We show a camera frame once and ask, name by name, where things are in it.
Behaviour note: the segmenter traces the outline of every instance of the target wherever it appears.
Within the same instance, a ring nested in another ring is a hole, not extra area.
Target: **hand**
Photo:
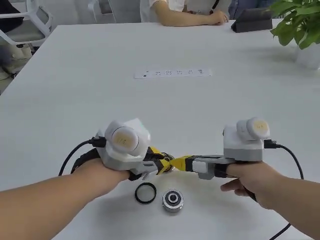
[[[128,171],[115,171],[106,168],[100,158],[87,161],[78,167],[72,175],[79,178],[80,183],[92,188],[96,198],[111,192],[120,182],[129,178]]]
[[[274,186],[284,178],[271,166],[264,162],[248,164],[231,164],[226,173],[236,177],[221,186],[223,192],[234,191],[238,196],[248,196],[244,187],[253,192],[257,202],[265,209],[270,209],[271,192]]]
[[[208,18],[208,25],[223,25],[229,22],[228,16],[220,10],[216,10],[211,15],[208,15],[207,18]]]

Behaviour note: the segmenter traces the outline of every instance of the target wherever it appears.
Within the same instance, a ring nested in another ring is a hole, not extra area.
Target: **black cord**
[[[302,171],[302,168],[300,166],[300,163],[299,163],[296,155],[289,148],[287,148],[286,146],[283,146],[281,144],[277,144],[276,141],[273,141],[271,139],[264,140],[264,148],[265,149],[284,149],[284,150],[286,150],[293,157],[294,162],[299,170],[300,178],[305,179],[304,173]],[[275,234],[269,240],[275,240],[277,237],[279,237],[281,234],[283,234],[285,231],[287,231],[288,228],[290,228],[290,227],[291,227],[291,224],[288,223],[283,229],[281,229],[277,234]]]
[[[301,179],[305,179],[304,173],[302,172],[302,168],[301,168],[300,163],[299,163],[297,157],[295,156],[295,154],[294,154],[289,148],[287,148],[286,146],[280,145],[280,144],[276,144],[276,148],[277,148],[277,149],[284,149],[284,150],[286,150],[286,151],[293,157],[293,159],[294,159],[294,161],[295,161],[295,164],[296,164],[296,166],[298,167],[299,174],[300,174],[300,178],[301,178]]]
[[[62,176],[62,174],[64,173],[65,167],[67,165],[67,163],[69,162],[70,158],[72,157],[73,154],[75,154],[76,151],[78,151],[79,148],[81,148],[82,146],[86,145],[86,144],[91,144],[92,146],[94,146],[95,148],[104,148],[106,146],[107,140],[102,137],[93,137],[90,140],[84,141],[82,143],[80,143],[78,146],[76,146],[70,153],[69,155],[66,157],[66,159],[64,160],[59,175],[58,176]]]
[[[78,151],[79,148],[81,148],[82,146],[84,146],[84,145],[86,145],[86,144],[90,144],[90,142],[91,142],[91,139],[80,143],[78,146],[76,146],[76,147],[69,153],[69,155],[66,157],[66,159],[64,160],[64,162],[63,162],[63,164],[62,164],[62,166],[61,166],[61,169],[60,169],[60,172],[59,172],[59,175],[58,175],[58,176],[62,176],[62,174],[64,173],[64,170],[65,170],[65,167],[66,167],[67,163],[69,162],[70,158],[72,157],[72,155],[75,154],[75,152]]]

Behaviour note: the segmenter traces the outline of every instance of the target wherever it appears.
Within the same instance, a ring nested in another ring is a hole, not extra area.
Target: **forearm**
[[[0,239],[52,239],[97,194],[76,174],[0,192]]]
[[[159,14],[158,19],[162,25],[168,27],[190,27],[209,24],[208,16],[206,15],[172,10],[168,14]]]
[[[301,232],[320,240],[320,183],[283,177],[268,198],[271,209]]]

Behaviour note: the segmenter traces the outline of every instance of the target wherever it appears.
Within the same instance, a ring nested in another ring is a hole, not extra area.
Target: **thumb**
[[[241,178],[245,175],[246,166],[247,164],[230,164],[226,169],[226,174],[230,177]]]

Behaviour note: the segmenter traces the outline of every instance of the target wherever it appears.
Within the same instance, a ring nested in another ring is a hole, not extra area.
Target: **metal ring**
[[[138,190],[139,190],[139,188],[141,188],[141,187],[143,187],[143,186],[149,186],[149,187],[151,187],[151,188],[153,189],[154,196],[153,196],[153,198],[152,198],[151,200],[143,201],[143,200],[141,200],[141,199],[138,197]],[[152,202],[155,200],[156,196],[157,196],[156,186],[153,185],[151,182],[143,182],[143,183],[141,183],[141,184],[136,188],[136,190],[134,191],[134,197],[135,197],[135,199],[136,199],[139,203],[141,203],[141,204],[150,204],[150,203],[152,203]]]

